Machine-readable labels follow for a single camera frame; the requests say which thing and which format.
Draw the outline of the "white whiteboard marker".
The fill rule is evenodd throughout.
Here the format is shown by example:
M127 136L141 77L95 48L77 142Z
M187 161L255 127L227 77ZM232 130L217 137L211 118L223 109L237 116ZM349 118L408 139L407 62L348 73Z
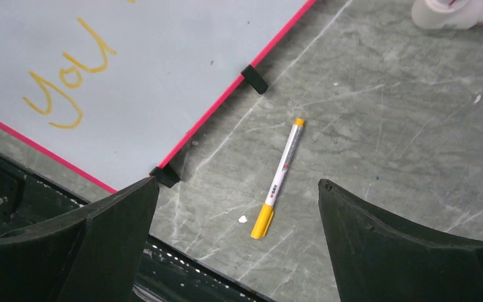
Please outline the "white whiteboard marker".
M267 206L273 207L275 203L280 187L282 186L285 174L291 164L294 151L296 149L299 137L301 136L303 127L304 120L302 118L297 118L291 128L290 134L286 141L286 146L284 147L282 156L279 161L279 165L272 180L272 184L264 201L264 204L266 204Z

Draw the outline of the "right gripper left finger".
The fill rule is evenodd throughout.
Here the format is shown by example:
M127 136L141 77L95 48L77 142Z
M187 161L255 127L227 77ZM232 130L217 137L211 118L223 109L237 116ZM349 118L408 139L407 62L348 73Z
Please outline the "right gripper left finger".
M0 301L129 301L158 200L142 179L0 236Z

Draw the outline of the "yellow marker cap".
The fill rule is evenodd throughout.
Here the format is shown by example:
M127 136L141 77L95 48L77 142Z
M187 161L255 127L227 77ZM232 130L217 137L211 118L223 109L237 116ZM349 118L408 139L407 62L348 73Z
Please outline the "yellow marker cap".
M269 229L270 223L274 216L274 208L266 203L262 205L257 220L253 226L250 236L254 239L263 238Z

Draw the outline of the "whiteboard with red frame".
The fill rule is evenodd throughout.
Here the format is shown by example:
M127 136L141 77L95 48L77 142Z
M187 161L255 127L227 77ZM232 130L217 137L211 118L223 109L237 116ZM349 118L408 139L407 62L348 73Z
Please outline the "whiteboard with red frame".
M113 193L165 166L311 1L0 1L0 129Z

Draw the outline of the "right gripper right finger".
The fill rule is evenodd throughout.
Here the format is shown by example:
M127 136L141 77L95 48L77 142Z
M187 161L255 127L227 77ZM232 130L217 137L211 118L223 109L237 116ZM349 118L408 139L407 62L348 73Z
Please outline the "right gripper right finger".
M328 179L318 189L342 301L483 301L483 241L407 220Z

